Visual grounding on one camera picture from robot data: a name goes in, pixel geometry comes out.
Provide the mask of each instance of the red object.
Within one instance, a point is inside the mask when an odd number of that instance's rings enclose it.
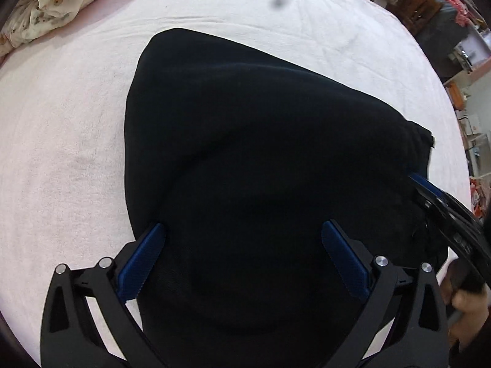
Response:
[[[461,2],[460,0],[447,0],[450,4],[453,5],[454,8],[457,9],[457,17],[455,18],[455,22],[462,26],[465,27],[467,24],[472,24],[470,21],[468,15],[469,15],[469,10],[467,9],[467,6]]]

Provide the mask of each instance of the silver bolt head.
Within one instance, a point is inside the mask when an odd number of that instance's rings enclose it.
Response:
[[[110,257],[104,257],[99,260],[99,267],[100,268],[108,268],[112,264],[112,258]]]
[[[431,267],[431,264],[429,264],[429,263],[423,263],[423,264],[421,264],[421,269],[424,272],[432,272],[433,271],[433,267]]]
[[[55,268],[56,274],[63,274],[66,271],[66,264],[58,264]]]
[[[389,260],[387,260],[387,257],[377,256],[375,258],[375,264],[379,265],[380,267],[385,267],[387,264],[389,264]]]

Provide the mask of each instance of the human hand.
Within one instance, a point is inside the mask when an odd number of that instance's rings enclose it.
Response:
[[[488,319],[488,296],[485,286],[480,293],[453,288],[450,279],[455,270],[455,261],[448,267],[440,292],[446,305],[452,303],[454,308],[462,312],[462,317],[448,329],[450,345],[458,340],[462,351],[474,340]]]

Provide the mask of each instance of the black fabric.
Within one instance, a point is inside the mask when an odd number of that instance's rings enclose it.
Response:
[[[360,308],[322,247],[326,220],[395,264],[444,261],[407,180],[432,145],[386,103],[292,63],[154,36],[125,119],[134,233],[168,229],[138,297],[149,340],[171,368],[316,366]]]

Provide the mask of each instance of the wrinkled sheet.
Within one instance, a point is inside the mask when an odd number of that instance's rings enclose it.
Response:
[[[0,31],[0,57],[71,22],[94,0],[20,0]]]
[[[470,207],[449,98],[413,37],[369,0],[97,0],[0,67],[0,309],[37,360],[54,267],[92,266],[133,239],[123,187],[126,95],[148,41],[173,27],[380,98],[433,133],[430,180]]]

